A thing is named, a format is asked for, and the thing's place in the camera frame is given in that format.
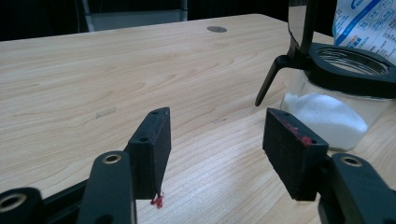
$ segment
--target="wood grain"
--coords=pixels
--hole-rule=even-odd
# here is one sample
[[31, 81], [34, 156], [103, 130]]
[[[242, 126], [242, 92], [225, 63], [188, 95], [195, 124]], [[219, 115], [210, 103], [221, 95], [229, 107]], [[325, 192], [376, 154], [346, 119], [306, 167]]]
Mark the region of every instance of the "wood grain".
[[[170, 106], [164, 207], [138, 201], [139, 223], [319, 223], [317, 203], [293, 201], [262, 151], [265, 107], [279, 107], [292, 70], [254, 106], [289, 42], [285, 22], [244, 15], [0, 43], [0, 191], [70, 187]], [[351, 151], [394, 189], [395, 113]]]

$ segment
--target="clear plastic jar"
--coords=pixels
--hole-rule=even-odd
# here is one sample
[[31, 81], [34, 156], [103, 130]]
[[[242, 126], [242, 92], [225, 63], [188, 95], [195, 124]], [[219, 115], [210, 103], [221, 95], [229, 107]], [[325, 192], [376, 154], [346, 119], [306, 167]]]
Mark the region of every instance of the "clear plastic jar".
[[354, 148], [394, 99], [345, 94], [309, 82], [303, 70], [288, 86], [280, 108], [290, 112], [329, 143], [331, 149]]

